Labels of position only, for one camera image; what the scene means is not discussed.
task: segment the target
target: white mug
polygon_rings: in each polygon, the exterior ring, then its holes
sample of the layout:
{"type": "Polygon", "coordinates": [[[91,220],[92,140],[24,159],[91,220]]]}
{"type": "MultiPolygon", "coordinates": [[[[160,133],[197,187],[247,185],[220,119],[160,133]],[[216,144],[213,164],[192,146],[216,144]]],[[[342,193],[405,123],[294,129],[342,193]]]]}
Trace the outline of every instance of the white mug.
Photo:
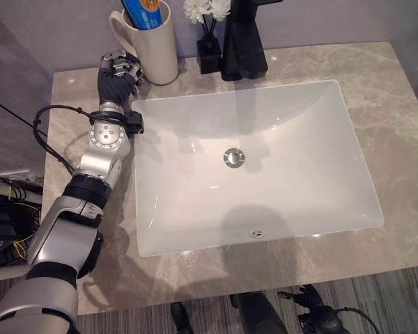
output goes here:
{"type": "Polygon", "coordinates": [[[153,84],[166,85],[178,76],[175,37],[169,5],[160,0],[162,24],[154,29],[133,28],[123,10],[110,15],[110,27],[116,39],[131,54],[138,57],[146,78],[153,84]],[[129,42],[121,33],[121,25],[128,34],[129,42]]]}

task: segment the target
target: sink drain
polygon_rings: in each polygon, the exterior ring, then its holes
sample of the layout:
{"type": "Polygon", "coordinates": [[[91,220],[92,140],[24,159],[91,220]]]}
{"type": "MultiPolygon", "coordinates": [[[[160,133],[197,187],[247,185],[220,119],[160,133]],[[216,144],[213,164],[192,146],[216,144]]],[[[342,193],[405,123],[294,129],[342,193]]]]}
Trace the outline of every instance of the sink drain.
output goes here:
{"type": "Polygon", "coordinates": [[[263,233],[263,232],[262,232],[262,231],[260,231],[260,230],[254,230],[254,231],[251,231],[251,232],[249,233],[249,235],[250,235],[251,237],[255,238],[255,239],[262,239],[262,238],[265,236],[265,233],[263,233]]]}
{"type": "Polygon", "coordinates": [[[224,153],[224,163],[231,168],[238,168],[245,162],[245,154],[239,148],[230,148],[224,153]]]}

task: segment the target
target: black faucet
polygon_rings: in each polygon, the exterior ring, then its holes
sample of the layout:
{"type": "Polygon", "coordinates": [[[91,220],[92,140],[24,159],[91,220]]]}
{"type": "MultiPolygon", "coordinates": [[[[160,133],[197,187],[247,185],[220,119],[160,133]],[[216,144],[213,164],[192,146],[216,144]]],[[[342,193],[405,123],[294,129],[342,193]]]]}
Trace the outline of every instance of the black faucet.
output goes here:
{"type": "Polygon", "coordinates": [[[282,1],[231,0],[220,64],[223,80],[257,79],[266,74],[268,65],[256,25],[257,6],[282,1]]]}

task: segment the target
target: white flower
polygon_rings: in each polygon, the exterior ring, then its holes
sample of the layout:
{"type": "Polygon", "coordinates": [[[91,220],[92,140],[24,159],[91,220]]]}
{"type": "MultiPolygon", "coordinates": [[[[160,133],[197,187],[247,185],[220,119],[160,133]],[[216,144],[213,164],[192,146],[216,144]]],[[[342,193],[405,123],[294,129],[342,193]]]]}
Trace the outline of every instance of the white flower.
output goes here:
{"type": "Polygon", "coordinates": [[[185,0],[183,5],[184,14],[193,24],[203,23],[203,15],[209,14],[208,0],[185,0]]]}
{"type": "Polygon", "coordinates": [[[223,21],[231,11],[231,0],[210,0],[210,13],[217,21],[223,21]]]}

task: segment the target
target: white sink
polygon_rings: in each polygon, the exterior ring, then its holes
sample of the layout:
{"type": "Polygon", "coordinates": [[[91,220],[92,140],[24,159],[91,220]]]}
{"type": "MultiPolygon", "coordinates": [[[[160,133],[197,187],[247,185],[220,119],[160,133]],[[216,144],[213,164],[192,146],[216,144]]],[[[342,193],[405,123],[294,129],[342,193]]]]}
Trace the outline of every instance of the white sink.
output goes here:
{"type": "Polygon", "coordinates": [[[335,80],[133,107],[145,125],[134,144],[142,256],[383,224],[335,80]],[[240,167],[225,164],[232,148],[240,167]]]}

